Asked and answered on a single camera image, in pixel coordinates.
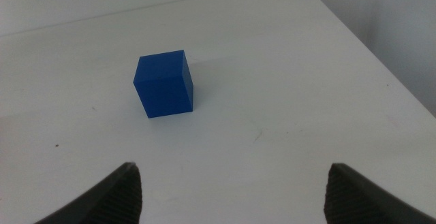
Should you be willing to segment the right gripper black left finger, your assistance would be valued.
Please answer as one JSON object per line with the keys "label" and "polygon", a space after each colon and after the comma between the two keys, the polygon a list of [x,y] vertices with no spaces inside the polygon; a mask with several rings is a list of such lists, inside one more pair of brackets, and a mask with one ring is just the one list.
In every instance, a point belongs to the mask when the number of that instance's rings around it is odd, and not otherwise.
{"label": "right gripper black left finger", "polygon": [[138,224],[142,212],[142,183],[138,166],[124,163],[39,224]]}

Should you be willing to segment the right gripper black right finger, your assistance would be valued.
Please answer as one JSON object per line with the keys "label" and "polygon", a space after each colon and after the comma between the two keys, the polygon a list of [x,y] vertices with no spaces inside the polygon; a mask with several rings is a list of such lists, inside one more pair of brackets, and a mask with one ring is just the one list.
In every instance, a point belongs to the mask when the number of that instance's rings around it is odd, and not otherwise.
{"label": "right gripper black right finger", "polygon": [[328,172],[324,215],[328,224],[435,224],[344,163],[333,163]]}

